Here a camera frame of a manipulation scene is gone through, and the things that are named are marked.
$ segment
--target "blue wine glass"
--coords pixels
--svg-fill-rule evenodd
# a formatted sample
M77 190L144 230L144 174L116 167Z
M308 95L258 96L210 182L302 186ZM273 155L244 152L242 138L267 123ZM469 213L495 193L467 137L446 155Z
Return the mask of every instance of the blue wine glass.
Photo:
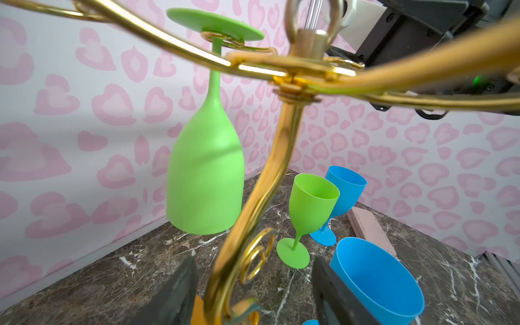
M311 233L310 236L324 246L334 246L336 244L336 235L327 225L330 219L352 209L361 193L363 193L367 180L358 173L341 166L330 166L325 179L336 185L340 190L340 198L337 200L327 222L319 230Z

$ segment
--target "curved brass arm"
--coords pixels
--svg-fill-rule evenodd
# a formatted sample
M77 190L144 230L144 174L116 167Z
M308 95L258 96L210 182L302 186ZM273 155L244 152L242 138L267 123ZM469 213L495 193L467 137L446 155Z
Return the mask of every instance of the curved brass arm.
M475 111L514 111L520 109L520 93L501 95L417 95L409 96L401 93L383 93L382 95L364 94L350 95L381 105L399 105L426 110L471 110Z
M252 299L242 300L235 308L229 308L233 284L243 267L242 254L289 166L303 106L283 104L272 152L264 171L213 265L212 276L207 283L204 296L204 316L209 324L219 324L221 317L223 323L237 323L240 316L248 315L246 311L255 309ZM224 315L221 315L222 310L226 310Z
M1 0L0 2L5 3L6 5L10 5L13 7L27 9L35 12L42 12L44 14L58 16L58 17L66 17L66 18L74 18L80 20L88 20L88 21L98 21L98 22L109 22L105 17L90 14L88 12L74 11L70 9L49 6L45 4L40 4L33 1L28 0Z
M56 7L34 4L27 0L0 0L13 6L48 14L87 20L99 16L67 11ZM221 56L159 29L117 4L114 0L81 0L86 6L108 20L121 25L133 34L194 63L229 74L272 81L277 76L288 76L284 67L276 64L250 64L244 60L236 66ZM298 75L307 88L316 94L354 95L380 93L386 90L405 90L410 86L431 85L461 75L481 72L509 72L520 64L520 17L491 29L461 37L455 42L439 46L392 63L352 75L338 75L333 80ZM305 63L292 58L294 66ZM442 107L449 102L438 103Z
M285 76L284 72L276 69L259 68L248 64L232 68L231 63L220 55L191 45L181 38L155 27L113 0L81 0L81 2L133 34L193 63L225 73L256 79L272 80L274 75Z
M407 90L460 76L509 72L520 64L520 17L446 43L430 52L341 75L333 83L315 80L308 88L322 94L350 95Z

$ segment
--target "green wine glass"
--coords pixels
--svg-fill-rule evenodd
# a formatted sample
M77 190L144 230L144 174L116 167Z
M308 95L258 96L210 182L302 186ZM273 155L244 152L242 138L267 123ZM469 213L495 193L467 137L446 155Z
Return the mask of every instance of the green wine glass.
M309 251L300 243L300 239L323 226L339 197L340 190L336 185L322 177L298 174L294 178L289 215L296 229L296 239L283 238L276 245L276 252L282 262L297 269L309 265Z
M172 8L173 21L196 32L213 32L240 41L265 35L243 22L212 12ZM222 39L214 37L220 54ZM210 71L207 97L180 132L168 165L166 215L175 227L196 235L231 228L242 210L245 163L237 132L220 101L220 72Z

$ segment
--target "green goblet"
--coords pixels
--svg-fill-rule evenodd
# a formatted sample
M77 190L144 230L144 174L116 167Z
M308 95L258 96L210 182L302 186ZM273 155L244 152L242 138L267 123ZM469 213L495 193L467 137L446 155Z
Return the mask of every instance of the green goblet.
M294 178L289 215L296 229L296 239L283 238L276 245L276 252L282 262L297 269L309 265L309 251L300 243L300 238L323 226L339 197L340 190L336 185L322 177L298 174Z

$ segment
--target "blue cup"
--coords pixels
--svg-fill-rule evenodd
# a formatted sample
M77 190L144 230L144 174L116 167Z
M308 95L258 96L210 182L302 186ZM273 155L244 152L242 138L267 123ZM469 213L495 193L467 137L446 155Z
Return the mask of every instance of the blue cup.
M424 296L412 274L369 241L343 238L330 266L382 325L407 325L424 310Z
M363 193L367 180L358 173L341 166L330 166L325 179L336 185L340 190L340 197L327 222L319 230L311 233L310 236L324 246L334 246L336 245L336 235L327 227L327 224L330 219L352 209Z

